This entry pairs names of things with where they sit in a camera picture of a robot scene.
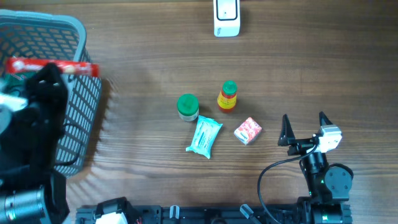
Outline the red coffee stick sachet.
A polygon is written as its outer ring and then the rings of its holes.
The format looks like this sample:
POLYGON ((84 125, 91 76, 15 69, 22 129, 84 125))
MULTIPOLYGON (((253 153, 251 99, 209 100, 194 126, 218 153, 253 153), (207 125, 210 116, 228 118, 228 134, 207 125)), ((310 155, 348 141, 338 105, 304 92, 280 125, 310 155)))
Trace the red coffee stick sachet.
POLYGON ((86 75, 98 78, 100 76, 100 68, 98 64, 89 62, 74 62, 68 60, 54 59, 33 59, 11 57, 6 61, 7 73, 37 72, 44 68, 46 64, 54 63, 62 73, 68 75, 86 75))

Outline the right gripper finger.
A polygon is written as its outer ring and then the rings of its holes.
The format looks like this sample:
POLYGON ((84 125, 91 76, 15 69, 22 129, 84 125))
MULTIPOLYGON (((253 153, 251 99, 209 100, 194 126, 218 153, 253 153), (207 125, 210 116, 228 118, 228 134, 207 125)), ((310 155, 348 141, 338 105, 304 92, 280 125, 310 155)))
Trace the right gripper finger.
POLYGON ((282 127, 277 144, 279 146, 289 146, 295 144, 295 135, 287 114, 284 114, 282 117, 282 127))
POLYGON ((333 123, 328 119, 326 114, 321 111, 319 112, 319 121, 320 121, 320 126, 326 126, 326 125, 332 125, 333 123))

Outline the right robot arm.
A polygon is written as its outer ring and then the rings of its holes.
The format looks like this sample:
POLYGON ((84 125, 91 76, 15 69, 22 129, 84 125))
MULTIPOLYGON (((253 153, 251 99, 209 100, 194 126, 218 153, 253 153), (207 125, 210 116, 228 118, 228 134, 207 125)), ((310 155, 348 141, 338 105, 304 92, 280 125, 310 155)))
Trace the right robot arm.
POLYGON ((279 146, 287 146, 287 154, 299 156, 308 197, 299 197, 294 211, 296 223, 353 223, 349 192, 353 171, 339 163, 329 164, 326 153, 336 149, 342 140, 341 129, 324 112, 319 112, 320 128, 312 137, 297 139, 288 116, 282 117, 279 146))

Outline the red white small carton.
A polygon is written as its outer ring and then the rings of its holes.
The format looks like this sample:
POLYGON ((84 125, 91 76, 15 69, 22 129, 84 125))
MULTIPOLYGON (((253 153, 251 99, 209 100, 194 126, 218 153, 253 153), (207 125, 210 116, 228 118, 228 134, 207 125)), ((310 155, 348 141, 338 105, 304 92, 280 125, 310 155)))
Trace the red white small carton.
POLYGON ((252 117, 249 117, 234 130, 234 135, 244 145, 248 145, 258 137, 261 131, 262 127, 252 117))

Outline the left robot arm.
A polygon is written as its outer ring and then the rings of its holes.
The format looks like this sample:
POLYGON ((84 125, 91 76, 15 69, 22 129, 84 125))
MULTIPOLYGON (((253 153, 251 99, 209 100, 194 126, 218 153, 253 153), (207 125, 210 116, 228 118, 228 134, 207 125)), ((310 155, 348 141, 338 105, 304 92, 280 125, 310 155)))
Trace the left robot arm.
POLYGON ((55 170, 68 89, 48 63, 22 89, 27 106, 1 105, 1 223, 63 223, 66 178, 55 170))

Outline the green snack bag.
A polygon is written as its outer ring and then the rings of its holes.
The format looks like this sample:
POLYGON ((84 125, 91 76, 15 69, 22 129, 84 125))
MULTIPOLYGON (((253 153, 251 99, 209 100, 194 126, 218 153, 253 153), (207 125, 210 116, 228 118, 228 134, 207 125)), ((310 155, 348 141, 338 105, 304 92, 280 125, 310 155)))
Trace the green snack bag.
POLYGON ((22 73, 6 73, 4 75, 4 81, 6 82, 6 88, 11 89, 13 87, 24 86, 27 79, 33 77, 36 72, 22 72, 22 73))

